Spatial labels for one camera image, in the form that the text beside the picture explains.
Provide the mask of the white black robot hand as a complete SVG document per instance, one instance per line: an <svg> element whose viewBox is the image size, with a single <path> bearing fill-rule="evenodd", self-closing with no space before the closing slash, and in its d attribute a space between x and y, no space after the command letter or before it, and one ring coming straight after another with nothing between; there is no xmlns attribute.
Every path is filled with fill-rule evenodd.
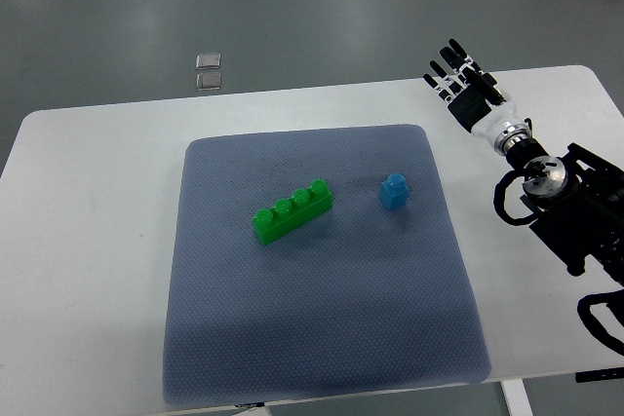
<svg viewBox="0 0 624 416"><path fill-rule="evenodd" d="M468 133L489 142L503 154L504 145L530 133L516 115L515 104L497 88L494 77L454 39L440 49L440 61L432 60L425 83L447 106L455 121Z"/></svg>

